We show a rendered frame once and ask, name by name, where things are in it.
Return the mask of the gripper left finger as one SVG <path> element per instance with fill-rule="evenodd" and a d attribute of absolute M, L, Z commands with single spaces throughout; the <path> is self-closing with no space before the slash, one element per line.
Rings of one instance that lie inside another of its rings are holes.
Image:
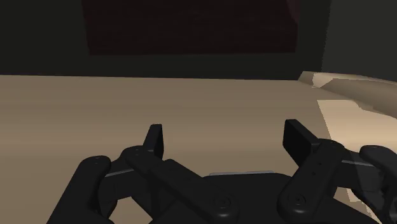
<path fill-rule="evenodd" d="M 116 160 L 82 160 L 46 224 L 115 224 L 109 217 L 126 197 L 149 214 L 149 224 L 237 224 L 232 195 L 163 153 L 162 126 L 153 124 L 142 145 Z"/>

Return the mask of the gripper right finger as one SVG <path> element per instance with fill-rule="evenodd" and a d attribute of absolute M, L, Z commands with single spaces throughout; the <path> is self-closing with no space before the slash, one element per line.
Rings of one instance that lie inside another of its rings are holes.
<path fill-rule="evenodd" d="M 397 224 L 397 153 L 379 145 L 359 152 L 321 139 L 296 119 L 284 124 L 282 145 L 298 165 L 280 192 L 277 212 L 287 224 Z M 348 188 L 371 218 L 334 198 Z"/>

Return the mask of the beige pillow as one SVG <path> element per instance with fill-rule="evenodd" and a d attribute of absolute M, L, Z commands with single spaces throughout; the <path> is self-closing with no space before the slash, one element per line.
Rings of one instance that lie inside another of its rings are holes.
<path fill-rule="evenodd" d="M 312 71 L 302 72 L 298 81 L 354 100 L 367 110 L 397 118 L 397 81 Z"/>

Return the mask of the dark red robot stand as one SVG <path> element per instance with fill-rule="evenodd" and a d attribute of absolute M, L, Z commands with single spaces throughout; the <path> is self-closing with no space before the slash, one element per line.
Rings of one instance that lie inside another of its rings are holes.
<path fill-rule="evenodd" d="M 302 0 L 81 0 L 92 55 L 293 53 Z"/>

